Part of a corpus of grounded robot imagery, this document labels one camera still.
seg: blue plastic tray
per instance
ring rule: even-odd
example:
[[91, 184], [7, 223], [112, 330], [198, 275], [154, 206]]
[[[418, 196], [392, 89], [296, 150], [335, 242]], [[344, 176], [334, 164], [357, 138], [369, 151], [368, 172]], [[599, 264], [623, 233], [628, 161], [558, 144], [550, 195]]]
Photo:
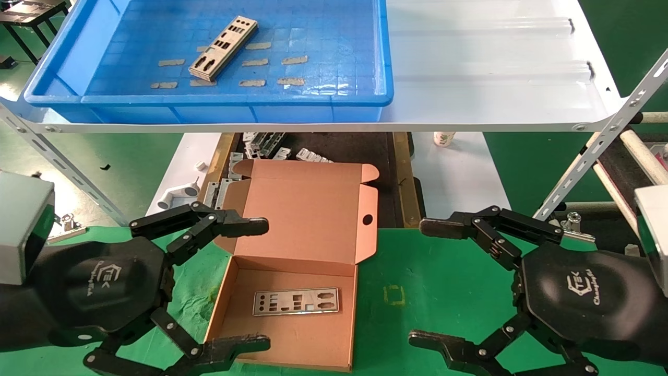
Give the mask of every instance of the blue plastic tray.
[[[244, 48], [216, 86], [191, 86], [197, 47], [237, 15], [259, 23], [249, 43], [271, 48]], [[304, 64], [281, 63], [304, 55]], [[241, 66], [263, 58], [268, 65]], [[186, 62], [158, 66], [172, 59]], [[374, 122], [392, 98], [385, 0], [79, 0], [25, 91], [71, 122], [128, 124]]]

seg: blue tray grid bottom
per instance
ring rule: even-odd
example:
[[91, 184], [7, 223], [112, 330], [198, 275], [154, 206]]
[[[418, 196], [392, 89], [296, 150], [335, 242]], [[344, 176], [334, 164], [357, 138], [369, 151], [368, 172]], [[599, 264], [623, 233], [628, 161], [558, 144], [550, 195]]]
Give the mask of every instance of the blue tray grid bottom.
[[[382, 58], [375, 48], [374, 0], [131, 0], [88, 86], [86, 95], [241, 94], [276, 96], [374, 96], [385, 94], [375, 77]], [[188, 72], [236, 16], [255, 19], [259, 30], [249, 43], [271, 42], [267, 50], [240, 50], [215, 86], [190, 86]], [[304, 64], [284, 58], [308, 56]], [[265, 66], [242, 61], [269, 59]], [[158, 67], [160, 60], [185, 59], [181, 66]], [[303, 78], [304, 86], [283, 86], [279, 78]], [[266, 80], [263, 87], [240, 87], [241, 80]], [[155, 82], [177, 82], [152, 89]]]

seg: metal screw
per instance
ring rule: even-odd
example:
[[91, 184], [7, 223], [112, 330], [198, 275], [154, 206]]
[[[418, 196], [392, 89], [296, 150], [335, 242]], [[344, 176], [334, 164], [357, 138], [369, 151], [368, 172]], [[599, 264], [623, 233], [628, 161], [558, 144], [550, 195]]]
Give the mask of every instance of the metal screw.
[[580, 221], [582, 221], [582, 216], [578, 214], [577, 211], [571, 211], [566, 215], [566, 218], [568, 218], [568, 221], [571, 223], [580, 223]]

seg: cardboard box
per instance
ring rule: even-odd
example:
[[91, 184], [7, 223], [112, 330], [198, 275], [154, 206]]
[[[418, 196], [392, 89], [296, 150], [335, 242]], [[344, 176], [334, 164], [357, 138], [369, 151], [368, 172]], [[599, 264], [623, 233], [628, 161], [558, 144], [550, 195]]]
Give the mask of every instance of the cardboard box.
[[[376, 251], [378, 191], [372, 165], [245, 160], [223, 207], [265, 217], [269, 232], [218, 238], [233, 254], [206, 340], [260, 333], [271, 349], [240, 362], [350, 371], [353, 363], [357, 264]], [[257, 291], [339, 289], [339, 312], [253, 316]]]

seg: box lid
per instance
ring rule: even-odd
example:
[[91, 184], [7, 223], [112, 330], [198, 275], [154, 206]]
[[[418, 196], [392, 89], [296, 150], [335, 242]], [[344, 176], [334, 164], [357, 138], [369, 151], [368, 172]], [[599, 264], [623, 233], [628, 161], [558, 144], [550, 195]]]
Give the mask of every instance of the box lid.
[[262, 236], [218, 238], [235, 256], [357, 264], [376, 249], [379, 177], [373, 165], [244, 160], [232, 169], [250, 177], [231, 183], [223, 208], [265, 217]]

